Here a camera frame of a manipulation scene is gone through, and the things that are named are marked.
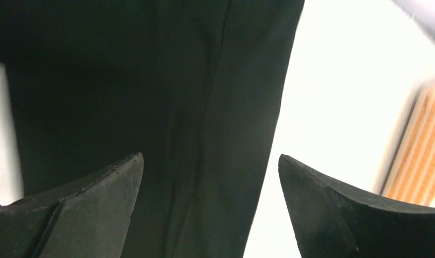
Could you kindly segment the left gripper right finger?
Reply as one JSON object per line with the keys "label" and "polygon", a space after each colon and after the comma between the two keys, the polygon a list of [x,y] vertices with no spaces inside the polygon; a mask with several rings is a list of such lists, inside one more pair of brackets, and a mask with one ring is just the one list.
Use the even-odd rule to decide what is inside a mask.
{"label": "left gripper right finger", "polygon": [[278,172],[302,257],[435,257],[435,208],[370,193],[288,155]]}

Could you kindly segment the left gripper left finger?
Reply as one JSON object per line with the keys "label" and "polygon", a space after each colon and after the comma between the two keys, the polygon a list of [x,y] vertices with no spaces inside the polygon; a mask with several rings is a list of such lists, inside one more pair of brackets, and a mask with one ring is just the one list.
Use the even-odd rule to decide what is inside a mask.
{"label": "left gripper left finger", "polygon": [[0,257],[120,257],[143,175],[143,156],[0,205]]}

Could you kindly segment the black t-shirt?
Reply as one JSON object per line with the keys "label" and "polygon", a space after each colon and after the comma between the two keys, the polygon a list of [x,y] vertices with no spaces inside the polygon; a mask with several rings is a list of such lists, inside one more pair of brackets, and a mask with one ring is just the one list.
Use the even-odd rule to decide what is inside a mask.
{"label": "black t-shirt", "polygon": [[24,193],[130,153],[123,257],[242,257],[303,1],[0,1]]}

